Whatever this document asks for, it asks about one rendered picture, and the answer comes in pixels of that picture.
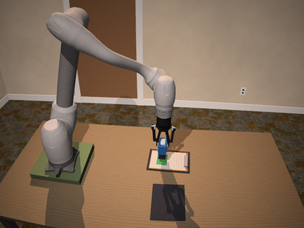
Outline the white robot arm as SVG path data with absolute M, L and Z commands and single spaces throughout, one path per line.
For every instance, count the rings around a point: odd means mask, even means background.
M 137 72 L 153 90 L 156 116 L 172 117 L 176 87 L 167 72 L 150 68 L 138 61 L 117 54 L 101 43 L 88 29 L 89 16 L 82 8 L 69 8 L 63 13 L 52 13 L 47 29 L 61 41 L 57 99 L 51 108 L 50 120 L 41 130 L 41 141 L 48 157 L 45 172 L 75 172 L 79 150 L 72 149 L 73 131 L 77 120 L 77 105 L 74 100 L 79 52 L 90 55 L 115 67 Z

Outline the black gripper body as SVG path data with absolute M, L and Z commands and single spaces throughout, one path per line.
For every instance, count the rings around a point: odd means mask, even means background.
M 171 117 L 168 119 L 161 119 L 157 117 L 156 127 L 158 130 L 160 129 L 160 127 L 162 127 L 161 132 L 165 132 L 165 127 L 167 127 L 167 131 L 169 131 L 171 129 Z

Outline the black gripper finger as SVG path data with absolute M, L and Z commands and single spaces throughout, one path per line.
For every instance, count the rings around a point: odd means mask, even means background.
M 168 152 L 169 143 L 173 142 L 173 136 L 174 136 L 174 132 L 176 130 L 176 127 L 171 126 L 171 130 L 172 130 L 171 139 L 169 139 L 169 133 L 167 131 L 167 127 L 165 127 L 165 134 L 166 134 L 166 139 L 167 139 L 167 152 Z
M 155 135 L 156 125 L 152 124 L 151 129 L 152 129 L 152 134 L 153 134 L 153 141 L 156 141 L 156 146 L 157 146 L 157 151 L 158 151 L 158 144 L 159 144 L 159 138 L 160 138 L 160 135 L 161 135 L 162 127 L 160 127 L 160 129 L 159 129 L 157 138 L 156 138 L 156 135 Z

